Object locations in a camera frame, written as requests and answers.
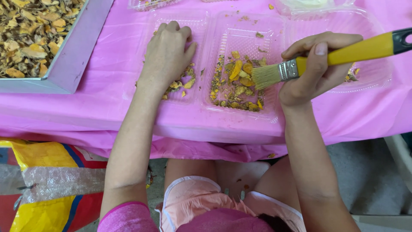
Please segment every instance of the brush bristles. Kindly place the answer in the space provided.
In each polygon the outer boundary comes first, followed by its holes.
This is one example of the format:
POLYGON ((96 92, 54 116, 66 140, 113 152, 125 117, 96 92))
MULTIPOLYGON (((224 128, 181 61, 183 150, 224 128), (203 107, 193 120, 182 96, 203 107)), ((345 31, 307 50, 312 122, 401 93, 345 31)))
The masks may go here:
POLYGON ((257 90, 263 90, 271 85, 279 83, 279 64, 266 65, 252 69, 252 80, 257 90))

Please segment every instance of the pink plastic sheet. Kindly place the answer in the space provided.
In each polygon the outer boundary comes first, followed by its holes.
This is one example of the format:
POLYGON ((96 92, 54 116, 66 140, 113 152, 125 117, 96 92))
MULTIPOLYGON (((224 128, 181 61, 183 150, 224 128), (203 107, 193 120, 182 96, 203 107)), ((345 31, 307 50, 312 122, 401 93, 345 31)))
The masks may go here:
MULTIPOLYGON (((216 3, 184 0, 167 9, 202 8, 212 14, 223 10, 277 14, 276 10, 269 10, 269 3, 273 4, 273 1, 264 0, 252 5, 248 0, 216 3)), ((412 2, 408 0, 399 0, 397 4, 384 0, 357 0, 355 4, 374 14, 386 31, 412 26, 412 2)), ((135 56, 148 15, 148 12, 127 10, 126 7, 127 1, 114 2, 75 94, 0 95, 1 136, 66 142, 108 156, 138 77, 135 56)), ((313 100, 316 120, 326 144, 412 131, 412 78, 407 69, 412 52, 390 59, 395 69, 389 88, 326 93, 313 100)), ((162 104, 154 134, 175 139, 154 137, 151 158, 245 162, 265 158, 270 153, 280 156, 287 152, 282 118, 279 123, 267 124, 254 118, 233 120, 216 111, 162 104)))

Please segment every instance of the pink shorts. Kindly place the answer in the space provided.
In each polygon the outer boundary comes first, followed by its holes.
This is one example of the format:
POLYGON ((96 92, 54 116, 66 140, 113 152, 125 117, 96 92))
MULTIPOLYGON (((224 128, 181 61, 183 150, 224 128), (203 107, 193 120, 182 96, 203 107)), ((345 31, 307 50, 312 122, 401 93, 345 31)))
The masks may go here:
POLYGON ((163 203, 156 206, 160 213, 160 231, 174 232, 194 217, 216 208, 231 208, 251 216, 262 213, 279 216, 299 232, 306 232, 302 214, 294 208, 259 192, 249 192, 237 203, 221 192, 220 186, 209 178, 185 176, 167 187, 163 203))

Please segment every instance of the hand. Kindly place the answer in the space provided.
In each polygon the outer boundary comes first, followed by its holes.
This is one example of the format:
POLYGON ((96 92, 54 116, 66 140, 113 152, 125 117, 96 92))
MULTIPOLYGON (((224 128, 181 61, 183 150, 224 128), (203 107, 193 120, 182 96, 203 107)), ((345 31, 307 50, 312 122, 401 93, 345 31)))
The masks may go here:
POLYGON ((335 50, 362 41, 357 34, 324 32, 303 38, 282 53, 289 60, 310 51, 306 71, 298 79, 287 81, 279 91, 282 108, 307 105, 310 100, 342 84, 352 63, 328 67, 328 50, 335 50))
POLYGON ((192 30, 188 26, 180 28, 176 21, 162 23, 147 45, 138 86, 144 83, 145 88, 163 94, 189 65, 197 46, 196 43, 191 43, 185 50, 186 42, 191 41, 192 30))

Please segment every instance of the hanging hole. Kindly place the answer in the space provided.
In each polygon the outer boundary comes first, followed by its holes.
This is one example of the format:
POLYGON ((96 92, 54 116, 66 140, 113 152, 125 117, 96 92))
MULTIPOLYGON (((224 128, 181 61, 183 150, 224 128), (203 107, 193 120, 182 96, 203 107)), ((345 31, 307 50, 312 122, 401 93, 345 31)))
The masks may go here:
POLYGON ((406 36, 405 41, 409 44, 412 44, 412 34, 406 36))

